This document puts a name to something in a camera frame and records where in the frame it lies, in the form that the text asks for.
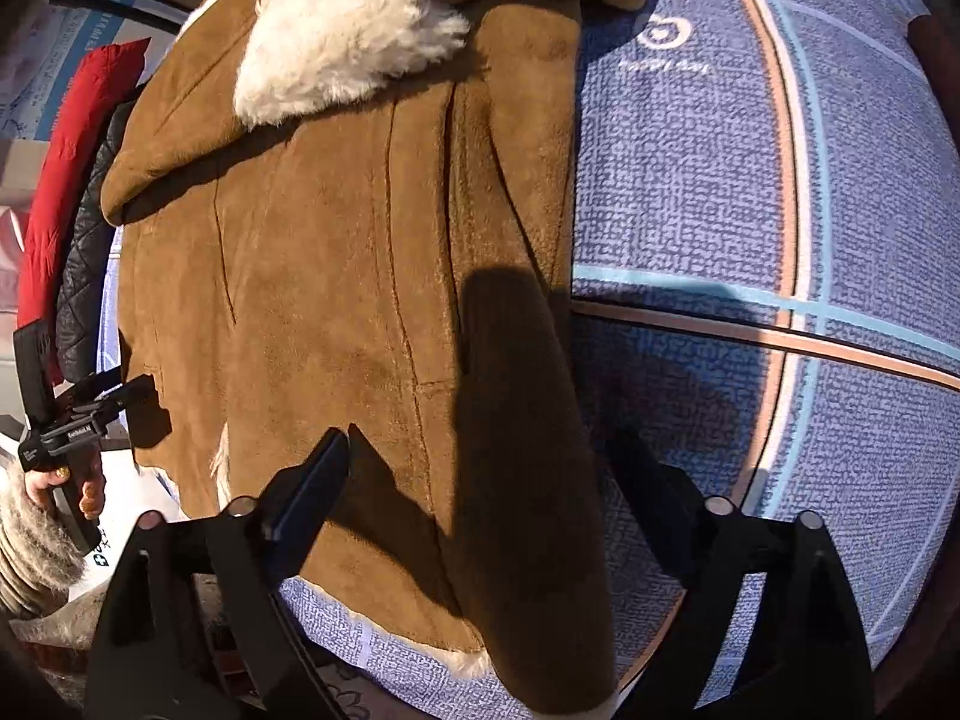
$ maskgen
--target black quilted jacket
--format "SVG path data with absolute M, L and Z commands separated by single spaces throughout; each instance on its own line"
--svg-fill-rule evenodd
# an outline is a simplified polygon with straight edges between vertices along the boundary
M 67 244 L 56 296 L 56 355 L 64 378 L 76 384 L 97 370 L 97 338 L 113 227 L 100 210 L 100 189 L 117 156 L 127 119 L 139 95 L 123 101 L 112 117 L 90 166 Z

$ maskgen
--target hand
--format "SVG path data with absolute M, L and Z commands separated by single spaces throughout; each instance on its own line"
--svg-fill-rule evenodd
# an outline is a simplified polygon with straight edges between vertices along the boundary
M 80 488 L 83 496 L 80 498 L 80 511 L 87 519 L 96 519 L 104 510 L 104 488 L 107 486 L 107 479 L 104 478 L 103 462 L 100 458 L 100 447 L 93 446 L 88 450 L 90 457 L 90 471 L 85 480 L 75 480 L 70 478 L 69 466 L 64 466 L 56 471 L 29 471 L 25 474 L 25 483 L 27 485 L 27 498 L 43 509 L 52 514 L 54 512 L 54 502 L 50 496 L 49 488 L 69 483 L 71 485 L 82 484 Z

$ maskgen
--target orange stripe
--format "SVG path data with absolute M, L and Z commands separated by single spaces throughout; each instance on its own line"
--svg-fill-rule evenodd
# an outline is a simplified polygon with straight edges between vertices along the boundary
M 760 43 L 760 52 L 763 55 L 763 61 L 766 66 L 768 86 L 774 107 L 774 118 L 776 120 L 776 144 L 779 148 L 779 162 L 781 163 L 781 278 L 779 279 L 779 294 L 784 298 L 792 298 L 797 288 L 797 247 L 799 237 L 798 208 L 799 203 L 797 191 L 797 172 L 795 166 L 796 156 L 794 154 L 793 130 L 791 127 L 790 108 L 787 104 L 786 81 L 784 80 L 784 71 L 776 57 L 773 37 L 770 35 L 760 18 L 760 11 L 757 9 L 755 0 L 740 0 L 747 13 L 747 18 L 754 27 L 757 41 Z M 789 327 L 790 313 L 787 311 L 776 312 L 776 326 Z M 774 352 L 770 355 L 767 365 L 766 376 L 763 381 L 763 389 L 760 396 L 760 409 L 757 412 L 757 427 L 747 455 L 744 458 L 740 468 L 740 474 L 731 491 L 731 499 L 734 503 L 742 505 L 747 496 L 750 483 L 754 478 L 755 470 L 760 464 L 760 457 L 769 440 L 771 430 L 773 429 L 774 418 L 776 416 L 776 401 L 779 399 L 781 391 L 782 377 L 784 376 L 784 363 L 786 355 L 781 352 Z M 630 681 L 640 673 L 647 661 L 651 659 L 669 630 L 673 618 L 680 608 L 683 595 L 674 605 L 671 613 L 667 615 L 664 624 L 661 625 L 654 640 L 650 642 L 643 654 L 627 671 L 623 680 L 620 681 L 619 689 L 623 690 Z
M 620 678 L 620 683 L 618 683 L 616 687 L 618 692 L 623 691 L 628 685 L 630 685 L 630 683 L 632 683 L 637 674 L 640 674 L 640 672 L 646 668 L 646 665 L 654 656 L 656 650 L 659 649 L 659 645 L 664 643 L 666 632 L 669 631 L 670 626 L 673 625 L 673 621 L 676 619 L 678 611 L 680 611 L 680 604 L 683 603 L 683 597 L 685 597 L 685 595 L 686 590 L 681 590 L 680 598 L 675 601 L 671 610 L 666 613 L 664 622 L 661 623 L 661 627 L 659 627 L 659 630 L 656 631 L 656 635 L 653 637 L 653 640 L 643 650 L 643 654 L 634 661 L 634 664 L 629 669 L 627 669 L 627 673 Z
M 786 82 L 779 60 L 776 58 L 773 37 L 760 18 L 757 3 L 754 0 L 741 0 L 747 17 L 757 33 L 760 51 L 767 70 L 770 94 L 773 98 L 776 118 L 776 144 L 781 158 L 781 213 L 782 213 L 782 249 L 781 283 L 779 293 L 784 298 L 792 298 L 797 288 L 797 172 L 794 165 L 793 133 L 790 128 L 790 109 L 786 101 Z M 782 312 L 776 317 L 781 327 L 789 326 L 789 314 Z
M 634 308 L 632 306 L 614 306 L 607 303 L 589 303 L 584 300 L 574 300 L 571 309 L 575 314 L 584 314 L 588 317 L 614 319 L 618 322 L 630 322 L 645 327 L 692 333 L 709 338 L 723 338 L 724 341 L 739 341 L 740 343 L 750 343 L 753 346 L 764 346 L 769 349 L 794 352 L 809 357 L 846 362 L 851 365 L 860 365 L 884 373 L 891 373 L 895 376 L 918 379 L 960 392 L 960 376 L 948 371 L 939 370 L 939 368 L 924 365 L 921 362 L 901 360 L 899 357 L 893 357 L 883 352 L 848 346 L 846 343 L 831 341 L 828 338 L 802 336 L 775 327 L 754 327 L 749 324 L 729 322 L 726 319 L 687 317 L 683 314 L 670 314 L 669 312 Z
M 774 423 L 776 399 L 779 398 L 781 379 L 784 376 L 786 354 L 781 351 L 772 351 L 769 358 L 767 373 L 761 390 L 760 408 L 757 409 L 757 429 L 754 431 L 750 447 L 747 449 L 747 458 L 740 468 L 740 474 L 737 476 L 736 483 L 730 493 L 731 501 L 738 506 L 743 506 L 743 501 L 747 497 L 747 490 L 750 490 L 750 483 L 754 480 L 754 473 L 757 471 L 760 457 L 767 445 L 767 440 L 769 440 L 770 426 Z M 765 426 L 765 430 L 761 430 L 760 425 Z

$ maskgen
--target black clamp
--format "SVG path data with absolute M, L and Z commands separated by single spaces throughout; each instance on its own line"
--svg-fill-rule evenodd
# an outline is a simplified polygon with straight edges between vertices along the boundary
M 747 517 L 706 500 L 638 437 L 610 445 L 613 474 L 664 571 L 685 588 L 669 631 L 616 720 L 868 720 L 875 717 L 863 623 L 827 524 Z M 731 693 L 697 706 L 747 574 L 766 574 Z
M 157 397 L 154 377 L 137 376 L 123 384 L 119 367 L 93 373 L 54 396 L 47 373 L 53 348 L 47 323 L 37 319 L 13 333 L 13 355 L 23 410 L 29 429 L 21 440 L 20 465 L 27 471 L 53 471 L 69 466 L 74 479 L 88 475 L 85 447 L 107 437 L 109 424 L 129 405 Z M 80 511 L 80 488 L 75 483 L 52 488 L 58 517 L 84 554 L 100 543 L 98 520 Z
M 107 589 L 90 652 L 85 716 L 95 720 L 346 720 L 277 595 L 299 572 L 349 474 L 349 442 L 330 429 L 260 498 L 216 517 L 141 515 Z M 194 584 L 215 575 L 237 651 L 264 709 L 229 695 Z

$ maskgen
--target finger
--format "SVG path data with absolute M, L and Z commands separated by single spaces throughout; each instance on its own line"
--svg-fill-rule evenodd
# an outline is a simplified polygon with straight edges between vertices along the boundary
M 54 506 L 48 488 L 62 485 L 69 478 L 69 466 L 66 466 L 65 469 L 49 472 L 30 471 L 24 479 L 27 498 L 30 498 L 32 503 L 40 507 L 40 509 L 44 509 L 45 512 L 51 512 Z
M 99 517 L 104 510 L 104 496 L 99 493 L 80 498 L 80 511 L 86 515 L 87 519 Z
M 90 460 L 90 475 L 93 477 L 103 477 L 104 475 L 104 459 L 99 449 L 94 450 L 93 457 Z
M 99 501 L 104 497 L 104 488 L 103 485 L 98 485 L 96 482 L 88 482 L 83 485 L 83 500 L 85 501 Z

